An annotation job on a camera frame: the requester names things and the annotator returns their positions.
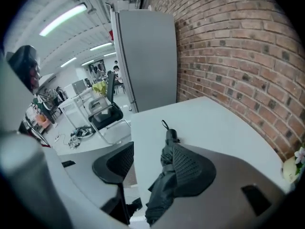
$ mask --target red brick wall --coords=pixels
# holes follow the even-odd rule
[[[207,96],[285,160],[305,132],[305,53],[274,0],[147,0],[173,14],[178,101]]]

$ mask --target white ceiling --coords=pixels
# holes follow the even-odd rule
[[[60,66],[73,57],[77,57],[74,65],[100,59],[104,54],[114,52],[113,46],[89,50],[111,42],[107,1],[90,0],[97,12],[89,15],[87,11],[91,7],[87,0],[29,0],[7,31],[5,52],[15,52],[22,45],[33,46],[41,59],[41,75],[57,73],[62,69]],[[86,3],[87,11],[67,20],[47,36],[39,35],[55,18],[82,2]]]

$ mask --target ceiling light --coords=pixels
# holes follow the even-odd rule
[[[88,62],[86,62],[86,63],[83,63],[82,66],[84,66],[84,65],[86,65],[86,64],[89,64],[89,63],[91,63],[91,62],[94,62],[94,60],[90,60],[90,61],[88,61]]]
[[[112,52],[112,53],[109,53],[109,54],[105,54],[104,57],[107,57],[107,56],[110,56],[110,55],[113,55],[113,54],[116,54],[116,52]]]
[[[62,24],[63,22],[65,22],[66,20],[70,19],[71,17],[73,17],[74,15],[77,15],[83,11],[87,10],[87,7],[85,4],[80,4],[76,7],[74,7],[73,9],[65,12],[64,14],[62,14],[61,16],[57,17],[55,20],[53,20],[50,24],[48,24],[46,26],[46,28],[44,28],[39,35],[40,36],[46,36],[48,35],[52,30],[54,30],[57,26],[59,26],[60,24]]]
[[[66,63],[62,64],[62,65],[61,65],[61,68],[62,68],[62,67],[65,67],[67,64],[71,63],[71,62],[74,61],[74,60],[76,60],[75,57],[72,58],[72,59],[70,59],[70,60],[68,60]]]
[[[99,45],[97,47],[91,48],[90,51],[93,51],[95,49],[99,49],[99,48],[102,48],[102,47],[106,47],[106,46],[109,46],[109,45],[112,45],[112,43],[109,42],[109,43],[105,43],[105,44]]]

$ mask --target white flower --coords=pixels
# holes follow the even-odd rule
[[[305,164],[305,148],[301,147],[299,151],[295,152],[295,164],[302,163]]]

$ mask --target white desk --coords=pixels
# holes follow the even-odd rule
[[[166,129],[161,120],[177,131],[181,143],[243,159],[288,191],[282,161],[268,143],[234,113],[201,97],[132,115],[134,166],[143,206],[151,195],[148,188],[162,172]]]
[[[76,126],[73,124],[72,120],[69,118],[69,114],[74,113],[74,112],[78,112],[79,115],[81,116],[81,118],[85,121],[85,123],[90,126],[90,122],[89,122],[88,118],[83,114],[83,112],[80,109],[80,106],[82,106],[82,100],[84,102],[86,102],[90,98],[92,98],[92,100],[94,99],[94,95],[93,95],[93,91],[92,91],[91,87],[86,89],[81,94],[79,94],[73,98],[66,99],[64,102],[62,102],[58,106],[74,129],[76,128]],[[73,105],[74,109],[67,111],[65,108],[67,108],[70,105]]]

